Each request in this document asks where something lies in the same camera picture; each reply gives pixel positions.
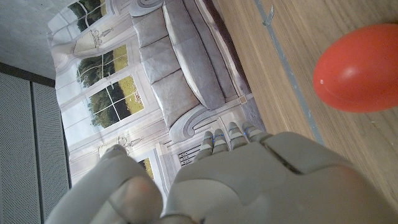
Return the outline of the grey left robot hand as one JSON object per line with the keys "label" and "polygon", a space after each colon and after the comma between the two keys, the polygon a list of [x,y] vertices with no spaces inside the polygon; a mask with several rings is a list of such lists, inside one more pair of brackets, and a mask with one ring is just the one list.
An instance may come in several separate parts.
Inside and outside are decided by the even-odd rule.
{"label": "grey left robot hand", "polygon": [[111,146],[47,222],[396,223],[397,210],[321,144],[230,123],[227,133],[205,133],[166,197],[125,148]]}

